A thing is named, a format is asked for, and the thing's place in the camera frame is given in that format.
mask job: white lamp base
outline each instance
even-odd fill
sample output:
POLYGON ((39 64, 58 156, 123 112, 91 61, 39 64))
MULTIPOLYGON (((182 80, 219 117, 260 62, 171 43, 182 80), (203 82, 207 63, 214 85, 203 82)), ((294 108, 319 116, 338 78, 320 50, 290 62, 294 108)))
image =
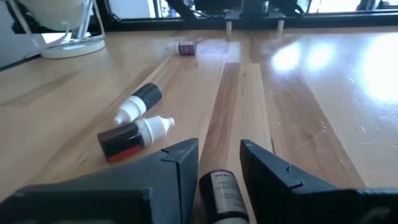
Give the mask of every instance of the white lamp base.
POLYGON ((40 54, 43 58, 68 58, 96 52, 104 47, 105 40, 92 40, 78 44, 51 47, 42 50, 40 54))

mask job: red label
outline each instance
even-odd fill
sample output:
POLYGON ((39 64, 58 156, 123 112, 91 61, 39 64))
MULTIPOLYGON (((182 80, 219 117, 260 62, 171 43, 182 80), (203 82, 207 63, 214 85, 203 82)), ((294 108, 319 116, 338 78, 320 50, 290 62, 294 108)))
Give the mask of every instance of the red label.
POLYGON ((117 162, 120 161, 126 157, 132 156, 135 153, 141 151, 142 147, 141 146, 134 146, 128 150, 125 150, 123 152, 120 152, 119 154, 116 154, 114 156, 109 157, 107 160, 109 163, 117 162))

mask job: lamp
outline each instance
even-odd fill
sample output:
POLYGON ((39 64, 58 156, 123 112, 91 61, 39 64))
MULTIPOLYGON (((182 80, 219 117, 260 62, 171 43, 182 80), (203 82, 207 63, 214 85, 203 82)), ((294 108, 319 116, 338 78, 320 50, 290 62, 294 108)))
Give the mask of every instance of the lamp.
POLYGON ((39 45, 32 36, 26 20, 17 5, 9 0, 18 21, 44 58, 68 58, 96 52, 105 47, 105 31, 95 0, 18 0, 42 26, 65 34, 51 43, 39 45), (101 34, 86 37, 93 12, 98 18, 101 34))

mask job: wooden table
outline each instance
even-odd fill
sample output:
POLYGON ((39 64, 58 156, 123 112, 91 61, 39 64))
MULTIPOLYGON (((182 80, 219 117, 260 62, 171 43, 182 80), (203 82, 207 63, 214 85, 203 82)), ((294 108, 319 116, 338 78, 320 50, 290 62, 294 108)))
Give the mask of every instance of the wooden table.
POLYGON ((97 53, 1 72, 0 197, 109 167, 96 135, 147 82, 164 97, 146 117, 176 127, 124 162, 198 137, 200 175, 233 171, 251 223, 242 138, 339 187, 398 187, 395 30, 236 31, 229 42, 221 30, 109 33, 97 53), (199 41, 197 56, 168 55, 179 40, 199 41))

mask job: white bottle cap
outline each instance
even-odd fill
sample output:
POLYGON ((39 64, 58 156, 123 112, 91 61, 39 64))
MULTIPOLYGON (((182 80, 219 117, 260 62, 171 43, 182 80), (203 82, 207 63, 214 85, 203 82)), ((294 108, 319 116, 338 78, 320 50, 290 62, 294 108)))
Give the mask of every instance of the white bottle cap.
POLYGON ((167 51, 170 52, 171 54, 179 54, 178 45, 179 45, 178 42, 169 43, 167 45, 167 51))
POLYGON ((129 123, 141 117, 147 110, 142 99, 130 96, 119 108, 116 117, 113 119, 115 125, 129 123))
POLYGON ((167 131, 171 127, 174 127, 175 123, 173 118, 162 118, 161 116, 156 116, 137 121, 137 125, 141 131, 144 145, 148 146, 156 139, 166 136, 167 131))

